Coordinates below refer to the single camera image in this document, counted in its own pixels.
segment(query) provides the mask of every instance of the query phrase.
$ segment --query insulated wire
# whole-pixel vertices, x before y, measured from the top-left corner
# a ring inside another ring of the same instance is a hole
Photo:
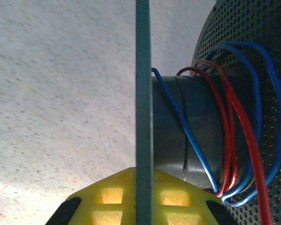
[[[225,110],[224,103],[222,101],[222,98],[220,96],[220,93],[216,89],[215,85],[213,84],[212,80],[208,77],[208,75],[201,69],[195,68],[195,67],[185,67],[177,73],[176,76],[180,76],[182,73],[185,71],[195,71],[198,72],[200,75],[203,76],[203,78],[206,80],[208,83],[215,100],[218,104],[220,113],[221,113],[221,118],[223,122],[223,131],[224,131],[224,177],[223,177],[223,185],[220,190],[220,192],[215,193],[217,197],[221,197],[224,191],[227,191],[227,189],[230,186],[230,170],[231,170],[231,136],[230,136],[230,128],[229,128],[229,122]]]
[[[255,178],[253,178],[253,179],[251,180],[251,182],[244,188],[244,190],[242,190],[241,192],[239,192],[239,194],[246,192],[246,191],[252,186],[252,184],[254,183],[254,181],[255,181]]]
[[[202,150],[199,146],[199,144],[197,143],[196,141],[196,138],[193,136],[192,132],[191,132],[191,129],[188,125],[188,122],[182,112],[182,110],[180,109],[180,107],[178,106],[178,104],[176,103],[174,97],[172,96],[170,90],[168,89],[168,87],[166,86],[165,82],[163,81],[162,77],[160,76],[158,70],[156,68],[152,68],[152,72],[155,74],[159,84],[161,85],[162,89],[164,90],[164,92],[166,93],[166,95],[168,96],[179,120],[180,120],[180,123],[185,131],[185,134],[188,138],[188,140],[190,141],[194,151],[196,152],[200,162],[202,163],[203,167],[204,167],[204,170],[211,182],[211,185],[212,185],[212,188],[214,190],[215,193],[219,192],[219,188],[216,184],[216,179],[212,173],[212,170],[204,156],[204,154],[202,153]]]
[[[266,175],[266,184],[269,184],[272,181],[272,179],[276,176],[276,173],[278,172],[281,165],[281,81],[276,73],[274,62],[271,58],[271,55],[264,47],[256,43],[241,42],[241,41],[227,42],[227,44],[238,46],[238,47],[250,47],[250,48],[254,48],[257,52],[259,52],[265,62],[267,72],[270,76],[274,90],[276,92],[277,103],[278,103],[279,124],[278,124],[278,135],[277,135],[275,157],[273,159],[272,166],[270,167],[269,172]],[[256,196],[256,194],[257,194],[257,189],[254,188],[249,194],[245,196],[245,198],[243,198],[239,202],[236,203],[229,202],[229,204],[232,207],[238,207],[242,204],[248,203],[253,197]]]
[[[208,65],[204,65],[202,70],[208,68]],[[236,185],[236,181],[238,179],[238,160],[236,153],[236,140],[235,140],[235,125],[234,125],[234,115],[232,104],[228,99],[227,92],[225,92],[225,99],[228,109],[228,118],[229,118],[229,128],[230,128],[230,151],[231,151],[231,161],[232,161],[232,175],[229,183],[229,187],[224,190],[226,193],[230,189],[232,189]]]
[[[232,102],[233,107],[239,117],[239,120],[244,130],[244,135],[247,140],[247,144],[249,146],[249,153],[252,161],[256,186],[258,189],[258,202],[260,207],[260,217],[261,217],[262,225],[273,224],[273,217],[272,217],[270,203],[269,203],[269,196],[267,194],[265,172],[262,165],[259,147],[250,120],[243,106],[239,102],[237,95],[234,92],[232,85],[229,81],[228,75],[223,69],[223,67],[208,60],[196,60],[195,63],[204,63],[204,64],[211,65],[215,67],[221,74],[223,86],[228,91],[229,99]]]
[[[233,46],[227,45],[226,43],[223,45],[216,46],[213,50],[209,52],[206,59],[210,60],[214,56],[217,50],[224,49],[234,53],[243,63],[243,65],[247,68],[252,77],[253,84],[253,93],[255,96],[255,126],[254,126],[254,134],[256,136],[257,142],[260,142],[261,137],[261,129],[262,129],[262,103],[261,103],[261,95],[260,95],[260,87],[259,87],[259,76],[256,72],[255,68],[252,66],[250,61],[236,48]],[[241,178],[240,182],[232,188],[229,192],[225,193],[222,197],[223,202],[226,202],[226,199],[238,194],[242,189],[245,188],[246,184],[249,182],[252,176],[253,170],[251,165],[251,160],[248,161],[247,167],[244,173],[244,176]]]

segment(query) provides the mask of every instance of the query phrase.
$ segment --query green vertical rod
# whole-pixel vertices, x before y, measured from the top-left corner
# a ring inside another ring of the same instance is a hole
[[[152,225],[153,110],[149,0],[136,0],[136,224]]]

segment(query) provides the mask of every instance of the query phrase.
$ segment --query dark gray cylinder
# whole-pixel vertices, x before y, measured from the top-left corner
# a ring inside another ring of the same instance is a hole
[[[214,96],[201,77],[163,77],[185,117],[214,173],[222,182],[223,128]],[[223,101],[225,100],[220,78],[212,76]],[[247,111],[250,120],[252,100],[241,80],[230,79],[235,92]],[[154,166],[200,188],[211,188],[205,170],[194,152],[167,96],[153,77],[154,116]],[[241,124],[235,114],[237,157],[240,176],[248,160],[248,148]]]

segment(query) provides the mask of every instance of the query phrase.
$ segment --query perforated metal grille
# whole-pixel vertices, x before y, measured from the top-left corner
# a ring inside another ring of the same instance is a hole
[[[216,3],[199,37],[194,59],[205,58],[215,45],[225,41],[253,41],[265,46],[272,55],[281,78],[281,0],[227,0]],[[260,56],[249,49],[243,50],[243,53],[253,62],[260,75],[264,124],[260,150],[267,170],[275,154],[278,122],[276,95]],[[221,63],[229,71],[229,75],[241,76],[250,85],[248,72],[235,56],[218,51],[213,61]],[[281,168],[268,189],[274,222],[281,225]],[[227,208],[240,225],[260,224],[257,198],[242,207]]]

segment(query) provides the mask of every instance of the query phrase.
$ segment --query speckled wall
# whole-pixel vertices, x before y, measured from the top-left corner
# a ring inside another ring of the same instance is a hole
[[[151,0],[152,65],[192,61],[214,0]],[[133,0],[0,0],[0,224],[44,224],[135,163]]]

